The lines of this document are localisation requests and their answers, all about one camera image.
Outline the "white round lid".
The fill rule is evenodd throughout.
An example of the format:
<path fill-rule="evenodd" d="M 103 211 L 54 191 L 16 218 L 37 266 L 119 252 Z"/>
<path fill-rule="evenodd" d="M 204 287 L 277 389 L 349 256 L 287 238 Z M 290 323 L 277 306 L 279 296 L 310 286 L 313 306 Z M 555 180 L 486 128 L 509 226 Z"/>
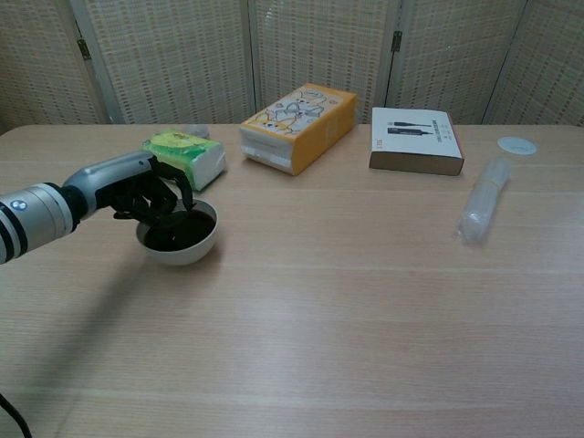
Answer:
<path fill-rule="evenodd" d="M 520 137 L 501 137 L 497 140 L 497 145 L 501 150 L 515 155 L 530 156 L 537 152 L 534 142 Z"/>

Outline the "bamboo folding screen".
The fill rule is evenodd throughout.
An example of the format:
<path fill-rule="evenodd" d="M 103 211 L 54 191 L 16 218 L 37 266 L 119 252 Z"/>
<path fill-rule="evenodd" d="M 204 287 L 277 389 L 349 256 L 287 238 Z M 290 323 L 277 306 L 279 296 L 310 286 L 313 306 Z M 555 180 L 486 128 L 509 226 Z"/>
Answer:
<path fill-rule="evenodd" d="M 584 0 L 0 0 L 0 132 L 236 123 L 307 82 L 360 123 L 584 128 Z"/>

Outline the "white bowl of coffee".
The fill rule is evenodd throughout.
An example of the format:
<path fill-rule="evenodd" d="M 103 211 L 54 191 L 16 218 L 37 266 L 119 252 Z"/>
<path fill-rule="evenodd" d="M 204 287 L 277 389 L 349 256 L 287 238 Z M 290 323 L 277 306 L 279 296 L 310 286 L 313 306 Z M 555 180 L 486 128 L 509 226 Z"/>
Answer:
<path fill-rule="evenodd" d="M 196 212 L 170 229 L 152 230 L 138 224 L 136 237 L 149 257 L 166 266 L 187 266 L 204 258 L 218 236 L 218 214 L 206 201 L 194 202 Z"/>

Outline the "orange cartoon dog tissue pack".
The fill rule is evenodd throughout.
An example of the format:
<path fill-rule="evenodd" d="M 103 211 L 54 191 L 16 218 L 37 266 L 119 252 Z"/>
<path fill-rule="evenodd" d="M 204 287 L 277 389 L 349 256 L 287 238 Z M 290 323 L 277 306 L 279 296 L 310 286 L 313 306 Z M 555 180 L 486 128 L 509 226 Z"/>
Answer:
<path fill-rule="evenodd" d="M 355 125 L 357 95 L 307 83 L 239 126 L 244 155 L 298 175 Z"/>

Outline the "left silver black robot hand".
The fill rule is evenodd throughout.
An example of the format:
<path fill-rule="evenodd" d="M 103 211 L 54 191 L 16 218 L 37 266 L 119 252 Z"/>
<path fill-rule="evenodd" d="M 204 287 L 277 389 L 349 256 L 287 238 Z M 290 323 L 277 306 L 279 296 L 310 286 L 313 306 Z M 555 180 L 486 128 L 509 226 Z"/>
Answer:
<path fill-rule="evenodd" d="M 110 207 L 116 219 L 170 228 L 194 207 L 186 174 L 149 151 L 131 152 L 81 169 L 60 191 L 76 223 Z"/>

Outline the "clear plastic sleeve of cups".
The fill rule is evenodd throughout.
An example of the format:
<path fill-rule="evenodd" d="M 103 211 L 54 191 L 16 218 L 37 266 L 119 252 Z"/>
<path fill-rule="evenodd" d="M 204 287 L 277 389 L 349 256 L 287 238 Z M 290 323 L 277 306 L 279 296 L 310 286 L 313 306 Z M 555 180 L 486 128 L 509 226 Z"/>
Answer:
<path fill-rule="evenodd" d="M 482 245 L 510 175 L 507 159 L 490 160 L 481 171 L 457 221 L 456 236 L 465 245 Z"/>

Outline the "green tissue pack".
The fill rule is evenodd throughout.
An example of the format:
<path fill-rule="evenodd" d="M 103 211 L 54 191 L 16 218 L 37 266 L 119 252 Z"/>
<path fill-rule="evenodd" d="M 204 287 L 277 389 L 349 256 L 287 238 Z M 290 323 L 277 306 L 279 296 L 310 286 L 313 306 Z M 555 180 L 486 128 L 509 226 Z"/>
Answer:
<path fill-rule="evenodd" d="M 226 168 L 224 145 L 180 130 L 164 130 L 142 143 L 160 162 L 183 171 L 192 189 L 200 192 Z"/>

